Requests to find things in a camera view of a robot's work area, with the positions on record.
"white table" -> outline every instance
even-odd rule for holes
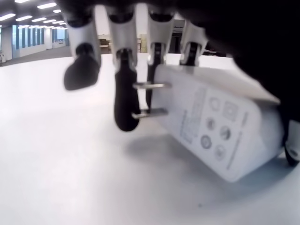
[[[285,158],[230,184],[155,120],[119,131],[112,57],[102,59],[97,84],[74,92],[62,82],[72,58],[0,68],[1,225],[300,224],[300,167]],[[219,57],[201,65],[236,69]]]

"office floor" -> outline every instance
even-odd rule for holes
[[[68,56],[71,56],[70,47],[65,46],[65,47],[53,48],[53,49],[49,49],[46,51],[34,53],[31,55],[26,55],[26,56],[23,56],[20,58],[12,59],[12,60],[6,61],[3,64],[0,64],[0,67],[23,63],[23,62],[61,58],[61,57],[68,57]]]

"window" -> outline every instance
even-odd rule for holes
[[[33,33],[32,33],[33,29],[29,29],[30,32],[30,45],[33,45]]]
[[[1,46],[2,46],[2,43],[1,43],[1,28],[0,28],[0,51],[1,51]]]
[[[17,28],[17,29],[19,30],[19,38],[18,38],[19,39],[19,48],[23,48],[23,45],[22,45],[23,29],[19,29],[19,28]]]
[[[35,39],[35,45],[38,45],[38,29],[34,29],[34,39]]]
[[[65,39],[65,30],[57,30],[57,39],[64,40]]]
[[[25,47],[28,47],[28,28],[25,28]]]

